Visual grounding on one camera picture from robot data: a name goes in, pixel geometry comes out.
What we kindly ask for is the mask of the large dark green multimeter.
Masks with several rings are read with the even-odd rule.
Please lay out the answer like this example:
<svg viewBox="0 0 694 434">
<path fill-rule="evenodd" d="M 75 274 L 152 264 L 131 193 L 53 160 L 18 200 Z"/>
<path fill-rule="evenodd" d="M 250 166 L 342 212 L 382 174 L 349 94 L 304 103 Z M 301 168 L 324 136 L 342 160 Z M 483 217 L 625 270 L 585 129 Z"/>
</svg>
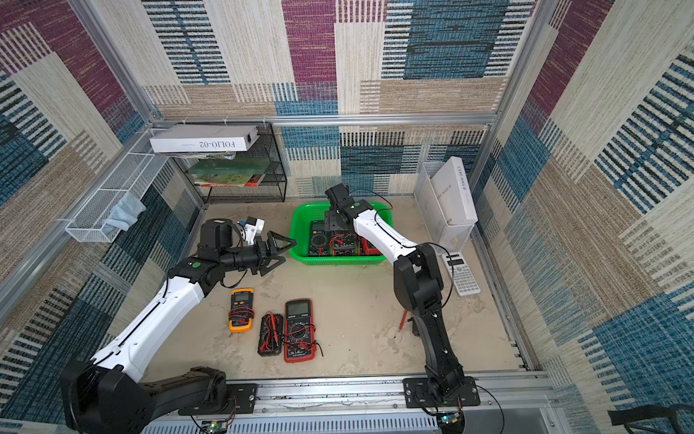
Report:
<svg viewBox="0 0 694 434">
<path fill-rule="evenodd" d="M 333 233 L 329 231 L 323 221 L 311 222 L 309 231 L 308 257 L 330 257 L 332 250 L 330 241 Z"/>
</svg>

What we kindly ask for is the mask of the small red multimeter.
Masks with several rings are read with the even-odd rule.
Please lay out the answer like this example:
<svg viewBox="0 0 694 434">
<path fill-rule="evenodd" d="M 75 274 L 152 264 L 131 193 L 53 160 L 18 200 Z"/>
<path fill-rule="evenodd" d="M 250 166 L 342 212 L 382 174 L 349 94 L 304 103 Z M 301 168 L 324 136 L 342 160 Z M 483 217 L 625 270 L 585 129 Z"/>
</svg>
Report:
<svg viewBox="0 0 694 434">
<path fill-rule="evenodd" d="M 381 256 L 381 252 L 363 237 L 360 239 L 360 252 L 361 256 Z"/>
</svg>

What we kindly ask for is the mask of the large red multimeter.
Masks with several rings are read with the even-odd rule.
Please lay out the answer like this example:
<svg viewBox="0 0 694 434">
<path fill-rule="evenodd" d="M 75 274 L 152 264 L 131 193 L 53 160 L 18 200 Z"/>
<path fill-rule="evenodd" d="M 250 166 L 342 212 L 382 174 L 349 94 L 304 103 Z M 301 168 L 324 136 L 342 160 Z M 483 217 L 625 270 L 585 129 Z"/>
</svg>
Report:
<svg viewBox="0 0 694 434">
<path fill-rule="evenodd" d="M 287 302 L 283 334 L 285 362 L 303 363 L 313 360 L 319 350 L 319 345 L 314 339 L 315 333 L 312 301 L 300 298 Z"/>
</svg>

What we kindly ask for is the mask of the black multimeter with leads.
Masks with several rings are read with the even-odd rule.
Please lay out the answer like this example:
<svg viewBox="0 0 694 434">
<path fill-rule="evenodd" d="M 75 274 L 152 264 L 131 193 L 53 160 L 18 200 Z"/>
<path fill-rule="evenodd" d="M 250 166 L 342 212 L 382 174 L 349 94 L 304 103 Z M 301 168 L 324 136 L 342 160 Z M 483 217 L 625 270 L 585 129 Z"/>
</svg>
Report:
<svg viewBox="0 0 694 434">
<path fill-rule="evenodd" d="M 284 337 L 284 317 L 267 312 L 260 321 L 258 354 L 261 357 L 278 356 L 282 353 Z"/>
</svg>

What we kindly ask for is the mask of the small black multimeter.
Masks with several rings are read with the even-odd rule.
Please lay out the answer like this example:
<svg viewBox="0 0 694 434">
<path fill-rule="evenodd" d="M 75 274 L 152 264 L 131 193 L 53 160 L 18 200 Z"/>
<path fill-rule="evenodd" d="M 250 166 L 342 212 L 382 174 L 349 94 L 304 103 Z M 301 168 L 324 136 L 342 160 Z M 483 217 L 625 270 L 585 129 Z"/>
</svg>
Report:
<svg viewBox="0 0 694 434">
<path fill-rule="evenodd" d="M 413 314 L 406 310 L 403 312 L 401 321 L 399 323 L 399 331 L 402 331 L 405 325 L 410 326 L 410 331 L 412 332 L 413 336 L 420 337 L 419 329 L 417 328 Z"/>
</svg>

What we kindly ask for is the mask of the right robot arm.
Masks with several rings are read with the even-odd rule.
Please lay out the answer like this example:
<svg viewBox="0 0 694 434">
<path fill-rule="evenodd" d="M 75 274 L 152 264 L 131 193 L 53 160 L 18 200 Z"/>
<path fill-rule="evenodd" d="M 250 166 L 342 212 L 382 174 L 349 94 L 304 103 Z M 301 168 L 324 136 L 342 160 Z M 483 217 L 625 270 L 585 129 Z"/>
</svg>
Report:
<svg viewBox="0 0 694 434">
<path fill-rule="evenodd" d="M 394 294 L 412 314 L 424 346 L 429 394 L 438 403 L 455 401 L 464 386 L 464 369 L 446 331 L 444 281 L 435 249 L 402 236 L 365 200 L 332 199 L 326 216 L 353 229 L 392 264 Z"/>
</svg>

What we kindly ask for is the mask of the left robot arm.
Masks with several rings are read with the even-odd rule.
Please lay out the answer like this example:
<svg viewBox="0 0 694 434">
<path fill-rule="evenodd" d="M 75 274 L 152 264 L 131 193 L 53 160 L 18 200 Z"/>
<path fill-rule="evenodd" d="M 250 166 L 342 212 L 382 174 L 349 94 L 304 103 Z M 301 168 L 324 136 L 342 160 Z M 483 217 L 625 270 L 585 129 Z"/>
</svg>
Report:
<svg viewBox="0 0 694 434">
<path fill-rule="evenodd" d="M 226 374 L 199 366 L 186 374 L 145 383 L 153 357 L 181 321 L 231 271 L 266 275 L 285 262 L 296 241 L 274 233 L 250 246 L 234 246 L 227 231 L 202 235 L 197 252 L 167 274 L 137 317 L 89 361 L 73 360 L 61 374 L 65 422 L 79 433 L 140 433 L 177 410 L 223 412 L 230 406 Z"/>
</svg>

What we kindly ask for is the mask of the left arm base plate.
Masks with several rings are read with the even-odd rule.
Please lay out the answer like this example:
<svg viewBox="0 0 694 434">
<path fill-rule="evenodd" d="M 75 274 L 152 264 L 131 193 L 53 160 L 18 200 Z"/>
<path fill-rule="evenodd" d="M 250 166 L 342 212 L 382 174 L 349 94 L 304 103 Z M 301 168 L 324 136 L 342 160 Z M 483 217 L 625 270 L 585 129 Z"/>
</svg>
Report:
<svg viewBox="0 0 694 434">
<path fill-rule="evenodd" d="M 230 416 L 253 414 L 258 393 L 257 383 L 228 383 L 218 414 Z"/>
</svg>

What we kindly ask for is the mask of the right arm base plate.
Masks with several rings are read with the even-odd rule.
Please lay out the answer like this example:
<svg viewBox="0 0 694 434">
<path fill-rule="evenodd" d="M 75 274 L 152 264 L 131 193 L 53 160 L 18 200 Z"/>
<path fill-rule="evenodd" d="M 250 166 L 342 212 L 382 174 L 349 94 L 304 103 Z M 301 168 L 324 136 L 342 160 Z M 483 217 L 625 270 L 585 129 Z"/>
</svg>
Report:
<svg viewBox="0 0 694 434">
<path fill-rule="evenodd" d="M 473 407 L 481 404 L 475 378 L 466 376 L 462 387 L 450 400 L 435 398 L 428 390 L 428 380 L 424 377 L 410 377 L 402 381 L 406 406 L 409 409 L 425 408 L 436 410 L 442 408 Z"/>
</svg>

